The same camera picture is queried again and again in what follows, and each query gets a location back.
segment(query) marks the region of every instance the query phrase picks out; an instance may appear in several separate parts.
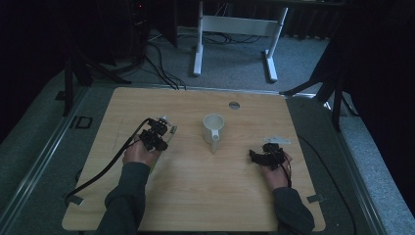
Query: black cable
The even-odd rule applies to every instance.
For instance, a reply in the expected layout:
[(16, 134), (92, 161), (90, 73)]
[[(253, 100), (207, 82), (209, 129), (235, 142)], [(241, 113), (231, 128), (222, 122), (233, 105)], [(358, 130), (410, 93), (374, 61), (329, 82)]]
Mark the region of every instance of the black cable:
[[(157, 75), (157, 76), (160, 76), (160, 74), (159, 73), (155, 73), (155, 72), (152, 72), (152, 71), (150, 71), (150, 70), (144, 70), (144, 69), (141, 69), (141, 71), (145, 71), (145, 72), (148, 72), (148, 73), (151, 73), (151, 74), (154, 74), (154, 75)], [(186, 90), (187, 88), (186, 88), (186, 84), (181, 80), (181, 79), (179, 79), (179, 83), (184, 87), (184, 89)]]
[(224, 38), (223, 41), (218, 41), (218, 40), (214, 40), (214, 39), (211, 39), (211, 38), (208, 38), (208, 37), (204, 36), (204, 40), (209, 41), (212, 44), (218, 44), (218, 45), (249, 44), (249, 43), (255, 43), (261, 38), (261, 36), (258, 36), (256, 40), (249, 41), (249, 40), (251, 40), (252, 38), (255, 37), (254, 35), (252, 35), (252, 36), (250, 36), (250, 37), (248, 37), (247, 39), (244, 39), (244, 40), (235, 40), (235, 39), (232, 38), (231, 35), (226, 34), (226, 33), (222, 33), (222, 32), (208, 32), (208, 33), (205, 33), (205, 35), (223, 37)]
[[(278, 159), (277, 155), (275, 154), (276, 150), (274, 150), (274, 146), (273, 145), (269, 145), (269, 148), (271, 148), (271, 154), (275, 157), (275, 159)], [(284, 173), (285, 173), (285, 175), (287, 177), (288, 187), (291, 188), (292, 185), (293, 185), (293, 182), (291, 181), (291, 164), (290, 164), (290, 161), (288, 161), (287, 157), (285, 156), (285, 153), (284, 153), (284, 159), (288, 163), (288, 168), (290, 169), (290, 173), (287, 172), (287, 170), (284, 168), (283, 164), (279, 164), (278, 166), (280, 166), (281, 168), (283, 168)]]
[(341, 193), (341, 191), (340, 191), (340, 188), (339, 188), (339, 186), (338, 186), (338, 184), (336, 183), (336, 181), (335, 181), (335, 179), (334, 179), (334, 177), (333, 177), (333, 175), (330, 173), (330, 170), (329, 170), (329, 168), (326, 166), (326, 164), (323, 162), (323, 160), (322, 160), (322, 158), (321, 158), (321, 156), (318, 154), (318, 152), (317, 152), (317, 150), (304, 138), (304, 137), (302, 137), (302, 136), (300, 136), (300, 135), (298, 135), (298, 137), (299, 137), (299, 139), (301, 139), (302, 141), (304, 141), (310, 148), (311, 148), (311, 150), (314, 152), (314, 154), (317, 156), (317, 158), (320, 160), (320, 163), (321, 164), (323, 164), (323, 166), (324, 166), (324, 168), (326, 169), (326, 171), (327, 171), (327, 173), (329, 174), (329, 176), (330, 176), (330, 179), (332, 180), (332, 182), (333, 182), (333, 185), (335, 186), (335, 188), (337, 189), (337, 191), (339, 192), (339, 195), (340, 195), (340, 197), (342, 198), (342, 201), (343, 201), (343, 203), (345, 204), (345, 207), (346, 207), (346, 209), (347, 209), (347, 212), (348, 212), (348, 214), (350, 215), (350, 220), (351, 220), (351, 223), (352, 223), (352, 226), (353, 226), (353, 234), (356, 234), (356, 222), (355, 222), (355, 220), (354, 220), (354, 215), (353, 215), (353, 213), (351, 212), (351, 209), (350, 209), (350, 207), (348, 206), (348, 204), (347, 204), (347, 202), (346, 202), (346, 199), (345, 199), (345, 197), (343, 196), (343, 194)]
[(172, 84), (170, 84), (165, 77), (160, 73), (160, 71), (158, 70), (157, 66), (152, 62), (152, 60), (150, 60), (150, 58), (148, 56), (146, 56), (146, 60), (150, 63), (150, 65), (152, 65), (152, 67), (157, 71), (157, 73), (159, 74), (159, 77), (165, 82), (167, 83), (171, 88), (173, 88), (174, 90), (177, 90)]
[[(132, 73), (134, 73), (136, 70), (136, 68), (140, 67), (144, 62), (144, 59), (139, 59), (139, 58), (135, 58), (130, 65), (122, 67), (122, 68), (118, 68), (118, 69), (114, 69), (114, 70), (110, 70), (110, 72), (115, 73), (115, 74), (120, 74), (123, 72), (127, 72), (127, 71), (133, 71)], [(88, 66), (89, 69), (91, 69), (94, 72), (99, 72), (98, 70), (96, 70), (95, 68)]]
[(114, 158), (110, 161), (109, 164), (107, 164), (107, 166), (101, 170), (101, 172), (99, 172), (97, 175), (95, 175), (92, 179), (88, 180), (87, 182), (85, 182), (84, 184), (80, 185), (79, 187), (75, 188), (74, 190), (72, 190), (71, 192), (69, 192), (66, 196), (65, 196), (65, 203), (67, 204), (67, 206), (69, 205), (69, 199), (70, 197), (72, 197), (73, 195), (75, 195), (76, 193), (78, 193), (79, 191), (85, 189), (86, 187), (88, 187), (89, 185), (91, 185), (93, 182), (97, 181), (99, 178), (101, 178), (105, 173), (107, 173), (108, 170), (110, 170), (110, 168), (116, 163), (116, 161), (119, 159), (119, 157), (122, 155), (122, 153), (130, 146), (131, 141), (134, 139), (134, 136), (137, 134), (137, 132), (141, 129), (141, 127), (143, 127), (143, 125), (150, 120), (149, 118), (146, 118), (143, 122), (141, 122), (141, 124), (137, 127), (137, 129), (134, 131), (134, 133), (127, 139), (127, 141), (125, 141), (125, 143), (122, 145), (122, 147), (119, 149), (119, 151), (116, 153), (116, 155), (114, 156)]
[(181, 85), (183, 85), (184, 87), (185, 87), (185, 89), (186, 89), (186, 84), (184, 83), (184, 81), (182, 80), (182, 79), (180, 79), (180, 78), (178, 78), (177, 76), (174, 76), (174, 75), (172, 75), (170, 72), (168, 72), (168, 71), (166, 71), (165, 69), (164, 69), (164, 67), (162, 66), (162, 54), (161, 54), (161, 50), (160, 50), (160, 48), (158, 47), (158, 46), (156, 46), (155, 44), (153, 44), (153, 43), (151, 43), (151, 42), (149, 42), (148, 43), (148, 45), (150, 45), (150, 46), (153, 46), (154, 48), (156, 48), (157, 49), (157, 51), (158, 51), (158, 54), (159, 54), (159, 60), (160, 60), (160, 66), (158, 67), (158, 66), (156, 66), (153, 62), (151, 62), (151, 60), (149, 59), (149, 58), (147, 58), (147, 60), (150, 62), (150, 64), (152, 64), (152, 66), (155, 68), (155, 70), (158, 72), (158, 74), (159, 74), (159, 76), (164, 80), (164, 78), (165, 79), (168, 79), (170, 82), (172, 82), (175, 86), (176, 86), (176, 89), (177, 90), (179, 90), (179, 87), (178, 87), (178, 85), (177, 85), (177, 83), (176, 82), (174, 82), (173, 80), (172, 80), (172, 78), (171, 77), (169, 77), (169, 76), (172, 76), (173, 77), (173, 79), (175, 79), (175, 80), (177, 80)]

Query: white metal frame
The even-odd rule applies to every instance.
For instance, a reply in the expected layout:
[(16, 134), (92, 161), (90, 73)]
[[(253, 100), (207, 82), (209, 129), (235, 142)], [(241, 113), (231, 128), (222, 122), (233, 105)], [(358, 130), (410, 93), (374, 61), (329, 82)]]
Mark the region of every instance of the white metal frame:
[(198, 20), (198, 46), (196, 48), (193, 74), (195, 76), (202, 74), (202, 56), (204, 53), (204, 45), (202, 42), (203, 33), (204, 31), (213, 31), (272, 37), (272, 42), (269, 50), (265, 50), (265, 60), (268, 66), (268, 72), (271, 81), (277, 81), (278, 77), (272, 56), (274, 55), (278, 38), (280, 37), (281, 29), (284, 25), (284, 19), (287, 15), (287, 11), (288, 8), (284, 8), (283, 14), (279, 16), (278, 21), (204, 16), (204, 1), (200, 1)]

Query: hand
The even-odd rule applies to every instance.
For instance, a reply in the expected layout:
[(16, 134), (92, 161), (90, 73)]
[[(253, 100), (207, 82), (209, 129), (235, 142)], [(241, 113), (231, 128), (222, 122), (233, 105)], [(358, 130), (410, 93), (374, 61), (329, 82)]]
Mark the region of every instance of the hand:
[[(285, 153), (287, 160), (284, 161), (283, 167), (287, 171), (288, 175), (291, 175), (290, 168), (288, 167), (289, 162), (293, 159), (290, 155)], [(279, 166), (278, 168), (271, 170), (268, 166), (261, 165), (262, 172), (268, 183), (269, 188), (273, 191), (276, 188), (288, 187), (288, 178), (284, 169)]]
[(142, 163), (152, 166), (153, 161), (159, 157), (161, 154), (160, 151), (156, 149), (148, 151), (143, 144), (143, 141), (140, 140), (138, 135), (134, 137), (134, 144), (129, 146), (125, 152), (122, 162), (126, 165), (128, 163)]

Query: white mug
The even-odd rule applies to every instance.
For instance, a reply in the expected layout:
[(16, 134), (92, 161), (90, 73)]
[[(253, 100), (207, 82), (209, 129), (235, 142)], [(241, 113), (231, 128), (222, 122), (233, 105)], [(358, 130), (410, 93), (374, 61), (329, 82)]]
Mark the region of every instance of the white mug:
[(219, 147), (220, 135), (224, 125), (225, 119), (221, 115), (210, 114), (204, 118), (204, 139), (211, 145), (212, 153), (215, 153)]

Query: table leg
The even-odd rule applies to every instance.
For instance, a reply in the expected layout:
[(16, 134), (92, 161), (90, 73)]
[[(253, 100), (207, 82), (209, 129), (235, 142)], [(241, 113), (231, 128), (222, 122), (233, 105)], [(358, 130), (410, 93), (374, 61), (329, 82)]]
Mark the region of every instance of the table leg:
[(272, 38), (271, 47), (269, 48), (269, 50), (265, 50), (265, 59), (266, 59), (266, 64), (268, 66), (269, 78), (273, 82), (277, 81), (278, 77), (277, 77), (277, 71), (275, 70), (274, 60), (272, 59), (272, 56), (274, 55), (278, 39), (280, 38), (281, 30), (284, 25), (284, 20), (287, 16), (287, 12), (288, 12), (288, 8), (284, 8), (283, 13), (278, 19), (278, 26)]
[(195, 64), (193, 68), (193, 75), (200, 76), (202, 72), (202, 55), (204, 53), (204, 45), (202, 44), (203, 36), (203, 19), (204, 19), (204, 2), (199, 2), (199, 19), (198, 19), (198, 46), (196, 48)]

